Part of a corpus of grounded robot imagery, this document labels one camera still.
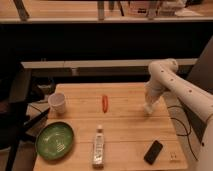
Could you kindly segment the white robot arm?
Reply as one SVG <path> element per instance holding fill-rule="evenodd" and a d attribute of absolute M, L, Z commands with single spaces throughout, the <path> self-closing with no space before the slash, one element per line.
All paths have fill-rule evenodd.
<path fill-rule="evenodd" d="M 166 89 L 173 92 L 205 124 L 196 171 L 213 171 L 213 95 L 179 77 L 175 59 L 152 61 L 148 66 L 144 110 L 151 114 Z"/>

